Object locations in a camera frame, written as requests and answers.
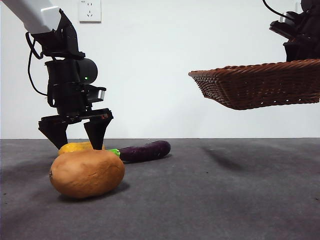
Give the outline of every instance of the potato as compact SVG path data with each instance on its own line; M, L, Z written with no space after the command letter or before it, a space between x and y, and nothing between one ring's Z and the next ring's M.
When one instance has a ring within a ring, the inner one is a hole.
M83 199L103 195L116 188L125 175L125 165L111 151L86 149L59 155L49 177L63 195Z

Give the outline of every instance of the gray floor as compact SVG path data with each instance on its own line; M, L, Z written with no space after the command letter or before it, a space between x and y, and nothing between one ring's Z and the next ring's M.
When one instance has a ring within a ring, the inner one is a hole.
M168 141L170 156L126 164L116 190L75 201L50 184L48 140L2 140L1 239L320 239L320 138Z

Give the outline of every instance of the electrical socket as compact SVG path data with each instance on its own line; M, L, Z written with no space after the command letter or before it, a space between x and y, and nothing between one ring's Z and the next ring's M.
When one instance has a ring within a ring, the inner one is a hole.
M79 0L80 23L101 23L101 0Z

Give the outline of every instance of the yellow corn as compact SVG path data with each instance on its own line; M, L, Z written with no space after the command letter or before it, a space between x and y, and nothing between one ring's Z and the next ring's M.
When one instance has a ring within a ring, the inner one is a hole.
M93 149L91 143L89 141L85 142L70 142L65 145L63 145L59 151L58 155L64 154L64 153L69 153L69 152L76 152L76 151L81 151L85 149Z

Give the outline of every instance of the wicker basket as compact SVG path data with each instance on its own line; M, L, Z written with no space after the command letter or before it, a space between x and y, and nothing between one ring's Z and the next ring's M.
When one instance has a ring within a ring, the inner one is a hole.
M205 98L235 110L319 103L320 59L189 72Z

